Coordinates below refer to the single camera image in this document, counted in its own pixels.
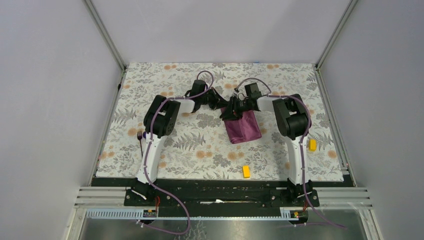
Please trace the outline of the purple satin napkin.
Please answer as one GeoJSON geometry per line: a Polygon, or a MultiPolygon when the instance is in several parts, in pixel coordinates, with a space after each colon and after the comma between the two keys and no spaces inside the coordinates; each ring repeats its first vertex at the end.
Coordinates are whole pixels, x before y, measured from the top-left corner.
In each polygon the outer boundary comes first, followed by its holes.
{"type": "Polygon", "coordinates": [[[232,144],[241,144],[262,137],[256,116],[253,110],[242,113],[238,120],[224,120],[225,129],[232,144]]]}

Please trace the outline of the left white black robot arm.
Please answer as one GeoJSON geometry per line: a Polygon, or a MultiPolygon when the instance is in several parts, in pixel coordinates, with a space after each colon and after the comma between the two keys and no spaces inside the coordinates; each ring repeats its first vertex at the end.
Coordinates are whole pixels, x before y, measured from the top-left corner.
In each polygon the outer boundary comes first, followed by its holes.
{"type": "Polygon", "coordinates": [[[153,183],[158,177],[158,165],[165,141],[173,132],[179,115],[195,113],[203,105],[217,110],[226,107],[227,104],[228,101],[212,86],[208,86],[205,81],[198,79],[194,81],[191,89],[184,96],[155,96],[144,117],[143,124],[146,130],[137,134],[142,164],[136,179],[132,182],[130,189],[126,191],[125,205],[129,206],[132,201],[144,206],[159,202],[153,183]]]}

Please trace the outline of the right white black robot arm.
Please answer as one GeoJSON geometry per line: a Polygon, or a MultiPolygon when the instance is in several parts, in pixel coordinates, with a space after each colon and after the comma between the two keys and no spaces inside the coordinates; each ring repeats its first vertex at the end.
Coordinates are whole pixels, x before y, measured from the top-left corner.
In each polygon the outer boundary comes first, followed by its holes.
{"type": "Polygon", "coordinates": [[[271,112],[287,147],[290,170],[285,198],[293,206],[307,209],[317,206],[318,197],[307,172],[306,142],[312,125],[310,113],[299,94],[264,95],[256,83],[245,86],[246,97],[232,96],[221,110],[220,118],[233,144],[255,140],[259,127],[254,112],[271,112]]]}

